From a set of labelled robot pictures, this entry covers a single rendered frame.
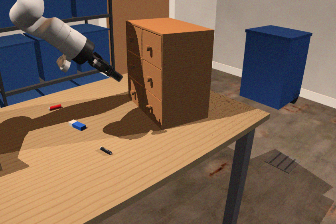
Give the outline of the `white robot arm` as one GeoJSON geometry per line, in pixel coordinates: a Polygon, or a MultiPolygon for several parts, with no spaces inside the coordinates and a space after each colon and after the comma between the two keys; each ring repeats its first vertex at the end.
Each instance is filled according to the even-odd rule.
{"type": "Polygon", "coordinates": [[[56,17],[43,17],[43,12],[43,0],[17,0],[9,15],[17,28],[44,39],[63,53],[56,62],[60,70],[66,73],[71,59],[80,53],[87,38],[56,17]]]}

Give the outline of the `blue and white eraser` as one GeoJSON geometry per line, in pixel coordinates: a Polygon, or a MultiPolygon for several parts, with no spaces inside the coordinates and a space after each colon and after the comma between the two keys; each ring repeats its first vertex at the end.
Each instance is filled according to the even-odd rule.
{"type": "Polygon", "coordinates": [[[86,125],[85,125],[85,124],[82,124],[82,123],[80,123],[80,122],[78,122],[78,121],[76,121],[76,120],[72,120],[72,121],[70,121],[70,122],[69,122],[69,126],[71,126],[71,127],[73,127],[73,128],[76,128],[76,129],[78,129],[78,130],[80,130],[80,131],[86,129],[86,125]]]}

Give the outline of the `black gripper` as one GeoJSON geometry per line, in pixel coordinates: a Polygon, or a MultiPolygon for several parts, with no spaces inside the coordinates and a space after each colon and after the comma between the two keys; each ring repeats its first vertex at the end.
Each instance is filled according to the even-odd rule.
{"type": "Polygon", "coordinates": [[[112,66],[109,65],[98,53],[94,52],[95,45],[89,39],[86,40],[86,43],[80,53],[73,58],[72,60],[77,64],[84,64],[86,61],[92,66],[95,67],[100,72],[103,72],[107,76],[111,76],[116,81],[120,82],[123,76],[115,71],[112,66]],[[107,72],[106,72],[107,71],[107,72]]]}

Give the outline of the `small orange wooden chest of drawers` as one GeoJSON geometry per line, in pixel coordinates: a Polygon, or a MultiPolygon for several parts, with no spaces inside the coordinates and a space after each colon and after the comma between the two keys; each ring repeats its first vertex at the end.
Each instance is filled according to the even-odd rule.
{"type": "Polygon", "coordinates": [[[173,18],[127,20],[127,24],[148,30],[162,36],[162,68],[142,58],[143,109],[144,112],[143,61],[146,60],[161,69],[161,127],[162,130],[208,118],[211,71],[213,59],[214,30],[173,18]]]}

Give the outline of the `black aaa battery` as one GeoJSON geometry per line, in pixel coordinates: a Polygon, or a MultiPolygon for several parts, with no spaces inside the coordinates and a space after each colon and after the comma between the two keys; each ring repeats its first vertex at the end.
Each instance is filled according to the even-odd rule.
{"type": "Polygon", "coordinates": [[[109,155],[111,155],[111,154],[112,154],[112,152],[111,152],[111,151],[109,151],[108,149],[106,149],[106,148],[104,148],[104,147],[100,147],[100,150],[102,150],[102,151],[106,152],[106,153],[107,153],[107,154],[109,154],[109,155]]]}

